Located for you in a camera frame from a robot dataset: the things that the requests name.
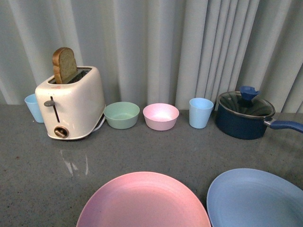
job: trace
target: plastic bowl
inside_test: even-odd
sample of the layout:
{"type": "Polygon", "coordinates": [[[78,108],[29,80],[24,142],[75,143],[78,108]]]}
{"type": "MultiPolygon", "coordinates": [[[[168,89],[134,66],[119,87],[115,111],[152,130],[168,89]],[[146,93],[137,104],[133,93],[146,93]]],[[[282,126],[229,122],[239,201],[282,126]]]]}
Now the plastic bowl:
{"type": "Polygon", "coordinates": [[[128,129],[137,123],[139,112],[140,108],[134,103],[117,102],[108,105],[104,115],[112,128],[128,129]]]}
{"type": "Polygon", "coordinates": [[[155,103],[145,107],[143,115],[148,127],[157,131],[165,131],[174,127],[179,110],[173,105],[155,103]]]}

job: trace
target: toast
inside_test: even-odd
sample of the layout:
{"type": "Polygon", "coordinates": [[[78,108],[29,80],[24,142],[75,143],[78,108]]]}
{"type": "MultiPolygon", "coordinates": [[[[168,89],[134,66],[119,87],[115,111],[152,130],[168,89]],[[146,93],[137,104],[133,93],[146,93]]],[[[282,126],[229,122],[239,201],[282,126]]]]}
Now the toast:
{"type": "Polygon", "coordinates": [[[53,73],[57,84],[63,84],[71,74],[77,72],[77,63],[72,49],[61,47],[53,53],[53,73]]]}

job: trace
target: navy blue saucepan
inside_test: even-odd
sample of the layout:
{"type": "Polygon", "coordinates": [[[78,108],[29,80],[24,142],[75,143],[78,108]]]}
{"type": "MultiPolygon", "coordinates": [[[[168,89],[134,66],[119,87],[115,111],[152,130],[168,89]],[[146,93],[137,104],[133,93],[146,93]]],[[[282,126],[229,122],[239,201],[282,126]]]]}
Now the navy blue saucepan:
{"type": "Polygon", "coordinates": [[[254,140],[271,129],[293,129],[303,133],[303,124],[293,121],[276,121],[274,106],[258,97],[259,91],[242,86],[240,91],[218,96],[216,125],[224,133],[244,140],[254,140]]]}

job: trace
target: white toaster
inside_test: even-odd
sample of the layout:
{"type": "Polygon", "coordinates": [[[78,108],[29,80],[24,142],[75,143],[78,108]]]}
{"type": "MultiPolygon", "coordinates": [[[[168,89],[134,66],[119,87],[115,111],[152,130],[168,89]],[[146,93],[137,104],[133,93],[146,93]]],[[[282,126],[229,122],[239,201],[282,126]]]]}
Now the white toaster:
{"type": "Polygon", "coordinates": [[[77,140],[89,135],[105,109],[101,77],[91,66],[77,67],[64,84],[54,75],[37,86],[35,94],[49,137],[77,140]]]}

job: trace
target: gray countertop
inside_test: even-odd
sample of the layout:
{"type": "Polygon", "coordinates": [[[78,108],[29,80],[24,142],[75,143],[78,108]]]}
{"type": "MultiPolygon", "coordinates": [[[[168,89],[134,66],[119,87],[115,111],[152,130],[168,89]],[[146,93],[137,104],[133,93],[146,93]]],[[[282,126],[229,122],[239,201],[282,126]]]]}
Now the gray countertop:
{"type": "MultiPolygon", "coordinates": [[[[137,124],[116,130],[106,122],[79,141],[54,140],[26,105],[1,105],[0,226],[76,226],[93,193],[130,172],[152,171],[185,184],[206,208],[207,190],[221,173],[254,168],[303,189],[303,134],[267,129],[263,138],[240,140],[221,132],[214,114],[194,129],[188,111],[176,125],[154,131],[142,112],[137,124]]],[[[303,123],[303,114],[279,119],[303,123]]]]}

